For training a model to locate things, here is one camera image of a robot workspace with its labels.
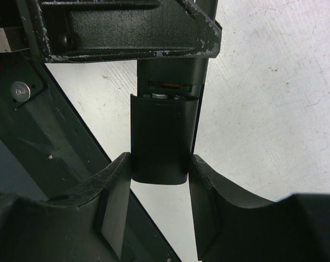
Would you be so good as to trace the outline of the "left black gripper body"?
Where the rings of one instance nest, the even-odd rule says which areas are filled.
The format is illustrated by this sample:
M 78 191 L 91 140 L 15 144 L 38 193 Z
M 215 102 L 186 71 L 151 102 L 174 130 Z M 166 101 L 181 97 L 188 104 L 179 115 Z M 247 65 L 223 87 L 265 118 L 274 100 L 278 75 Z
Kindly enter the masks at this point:
M 0 1 L 0 53 L 30 48 L 17 1 Z

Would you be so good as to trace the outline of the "black remote control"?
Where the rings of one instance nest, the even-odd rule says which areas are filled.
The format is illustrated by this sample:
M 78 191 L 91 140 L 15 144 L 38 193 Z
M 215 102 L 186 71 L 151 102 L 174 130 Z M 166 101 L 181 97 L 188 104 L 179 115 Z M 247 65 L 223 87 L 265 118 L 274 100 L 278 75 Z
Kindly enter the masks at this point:
M 137 62 L 137 97 L 198 100 L 197 129 L 209 59 L 220 51 L 217 1 L 160 1 L 148 11 L 152 55 Z

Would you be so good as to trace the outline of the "black battery cover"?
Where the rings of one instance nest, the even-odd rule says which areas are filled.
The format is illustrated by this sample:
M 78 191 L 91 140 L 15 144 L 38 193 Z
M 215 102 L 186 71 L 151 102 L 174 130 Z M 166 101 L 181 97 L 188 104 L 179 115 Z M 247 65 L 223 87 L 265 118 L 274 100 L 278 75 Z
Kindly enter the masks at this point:
M 179 185 L 187 181 L 198 100 L 131 96 L 132 179 Z

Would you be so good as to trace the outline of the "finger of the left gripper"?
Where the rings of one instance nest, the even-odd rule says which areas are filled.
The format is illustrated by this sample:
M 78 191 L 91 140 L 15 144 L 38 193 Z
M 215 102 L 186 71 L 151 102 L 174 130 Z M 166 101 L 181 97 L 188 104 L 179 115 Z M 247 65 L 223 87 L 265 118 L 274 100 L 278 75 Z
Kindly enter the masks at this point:
M 213 58 L 221 26 L 193 1 L 26 1 L 33 60 L 91 63 Z

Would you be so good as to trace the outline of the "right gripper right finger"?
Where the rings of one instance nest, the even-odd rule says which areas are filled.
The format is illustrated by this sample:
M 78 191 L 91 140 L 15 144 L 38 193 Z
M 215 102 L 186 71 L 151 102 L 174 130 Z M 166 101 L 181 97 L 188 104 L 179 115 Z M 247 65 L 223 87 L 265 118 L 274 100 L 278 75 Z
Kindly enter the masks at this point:
M 189 186 L 200 261 L 330 261 L 330 194 L 273 202 L 191 158 Z

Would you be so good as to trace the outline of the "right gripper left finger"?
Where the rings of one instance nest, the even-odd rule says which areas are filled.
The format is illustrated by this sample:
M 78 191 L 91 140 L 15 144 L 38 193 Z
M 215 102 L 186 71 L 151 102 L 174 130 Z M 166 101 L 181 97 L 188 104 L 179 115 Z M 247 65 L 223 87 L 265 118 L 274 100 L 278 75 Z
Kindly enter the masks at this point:
M 120 261 L 131 155 L 48 201 L 0 193 L 0 261 Z

